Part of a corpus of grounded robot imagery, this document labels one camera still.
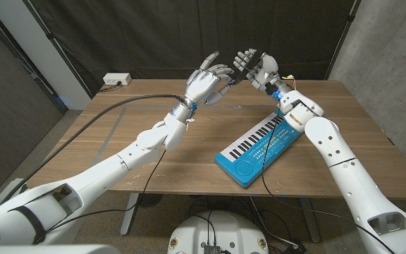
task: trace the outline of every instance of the metal table leg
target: metal table leg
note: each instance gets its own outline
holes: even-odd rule
[[[131,208],[137,202],[139,195],[140,195],[139,193],[130,194],[130,197],[128,199],[128,204],[126,205],[126,209]],[[123,221],[121,223],[121,229],[120,229],[120,234],[122,236],[127,236],[130,233],[131,225],[133,224],[134,216],[135,216],[136,212],[137,212],[137,206],[135,206],[133,209],[125,212],[125,216],[123,217]]]
[[[311,200],[309,198],[300,198],[300,205],[304,209],[313,210]],[[303,211],[304,220],[307,222],[309,229],[309,237],[313,243],[321,242],[321,235],[319,233],[319,228],[316,223],[316,217],[313,212]]]

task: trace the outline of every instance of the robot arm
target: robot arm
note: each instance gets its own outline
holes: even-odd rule
[[[355,223],[381,239],[394,253],[406,253],[406,212],[380,191],[338,127],[328,119],[315,117],[304,131],[324,158]],[[358,231],[368,253],[389,253],[368,233]]]
[[[0,245],[54,243],[74,222],[45,235],[46,230],[84,214],[96,198],[128,172],[158,160],[162,145],[166,150],[175,149],[198,104],[207,101],[219,82],[230,80],[230,68],[208,68],[218,54],[211,54],[191,75],[183,102],[152,129],[141,132],[131,145],[77,176],[27,190],[0,205]]]
[[[238,52],[235,66],[242,70],[254,49]],[[394,253],[406,253],[406,212],[396,207],[379,190],[361,162],[340,134],[337,125],[321,117],[323,109],[297,90],[280,81],[275,61],[263,54],[263,61],[249,72],[248,78],[258,90],[277,99],[285,120],[306,136],[324,158],[340,189],[355,223],[381,239]],[[368,233],[359,229],[368,253],[389,251]]]

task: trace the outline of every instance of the gray wall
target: gray wall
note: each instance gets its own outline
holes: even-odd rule
[[[362,0],[329,79],[342,81],[406,156],[406,1]]]

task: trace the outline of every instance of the power outlet strip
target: power outlet strip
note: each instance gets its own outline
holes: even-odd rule
[[[106,85],[117,85],[118,82],[121,82],[121,85],[128,85],[132,78],[129,73],[106,73],[103,80]]]

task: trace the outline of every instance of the blue toy keyboard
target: blue toy keyboard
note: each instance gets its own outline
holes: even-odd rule
[[[265,169],[300,136],[283,117],[281,111],[275,110],[216,155],[214,161],[242,187],[248,187],[262,172],[273,125],[277,124],[267,150]]]

